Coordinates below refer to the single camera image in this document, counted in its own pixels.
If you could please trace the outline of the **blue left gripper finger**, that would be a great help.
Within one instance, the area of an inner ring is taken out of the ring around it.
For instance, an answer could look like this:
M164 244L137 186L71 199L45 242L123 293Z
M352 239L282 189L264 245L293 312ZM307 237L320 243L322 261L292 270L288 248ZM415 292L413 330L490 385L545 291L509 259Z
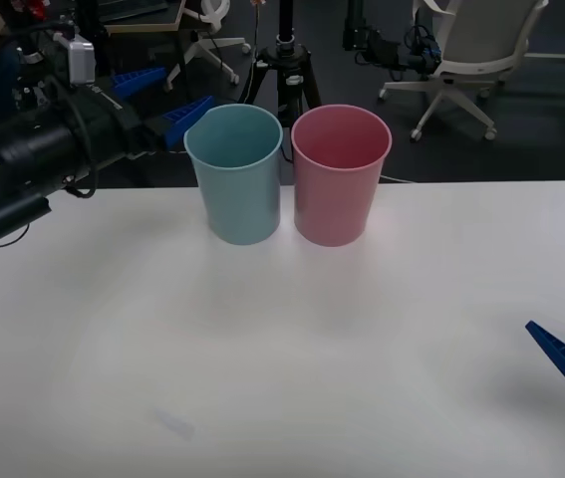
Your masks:
M151 68L114 75L112 88L120 98L128 98L146 87L163 81L167 76L165 68Z
M143 124L152 133L160 149L171 149L214 106L214 97L206 96L170 112L146 119Z

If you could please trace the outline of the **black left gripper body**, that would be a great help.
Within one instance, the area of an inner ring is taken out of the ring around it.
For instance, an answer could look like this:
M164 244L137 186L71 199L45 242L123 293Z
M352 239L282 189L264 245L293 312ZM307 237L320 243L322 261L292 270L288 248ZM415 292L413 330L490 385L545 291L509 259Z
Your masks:
M51 78L54 165L109 165L167 149L164 119L142 119L109 87L74 87Z

